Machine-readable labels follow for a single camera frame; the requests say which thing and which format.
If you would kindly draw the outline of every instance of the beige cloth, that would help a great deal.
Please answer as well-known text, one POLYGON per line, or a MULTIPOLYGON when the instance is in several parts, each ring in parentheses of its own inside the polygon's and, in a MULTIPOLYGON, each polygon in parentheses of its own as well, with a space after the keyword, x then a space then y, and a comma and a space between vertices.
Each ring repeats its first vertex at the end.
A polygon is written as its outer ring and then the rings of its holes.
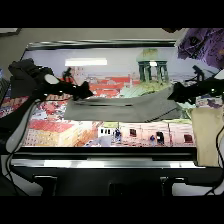
MULTIPOLYGON (((224 126, 223 108, 195 108, 191 111, 199 166, 218 167, 216 136, 224 126)), ((224 132, 219 135, 219 144, 224 132)))

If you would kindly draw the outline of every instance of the floor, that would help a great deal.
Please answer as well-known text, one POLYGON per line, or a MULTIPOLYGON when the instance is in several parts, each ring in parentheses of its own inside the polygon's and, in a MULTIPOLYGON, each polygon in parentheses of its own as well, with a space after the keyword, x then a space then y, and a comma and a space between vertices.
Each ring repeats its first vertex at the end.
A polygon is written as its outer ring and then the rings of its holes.
POLYGON ((62 40, 109 39, 177 39, 183 31, 173 34, 161 28, 22 28, 16 36, 0 37, 0 68, 9 79, 8 66, 22 56, 28 43, 62 40))

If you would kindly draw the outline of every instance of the purple cloth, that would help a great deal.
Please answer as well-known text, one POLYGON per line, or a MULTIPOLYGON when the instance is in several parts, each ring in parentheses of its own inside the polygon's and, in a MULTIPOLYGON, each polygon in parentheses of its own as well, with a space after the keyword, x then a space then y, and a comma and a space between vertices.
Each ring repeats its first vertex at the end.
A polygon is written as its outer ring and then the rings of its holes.
POLYGON ((224 28, 190 28, 178 47, 178 58, 194 58, 224 68, 224 28))

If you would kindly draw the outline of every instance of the beige towel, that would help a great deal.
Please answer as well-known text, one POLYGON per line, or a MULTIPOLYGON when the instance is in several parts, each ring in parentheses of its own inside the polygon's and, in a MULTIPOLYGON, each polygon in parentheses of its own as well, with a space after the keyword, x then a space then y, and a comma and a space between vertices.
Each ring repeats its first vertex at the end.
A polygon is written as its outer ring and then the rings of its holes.
MULTIPOLYGON (((199 166, 219 166, 216 136, 224 126, 223 108, 195 108, 191 111, 199 166)), ((220 143, 224 132, 219 135, 220 143)))

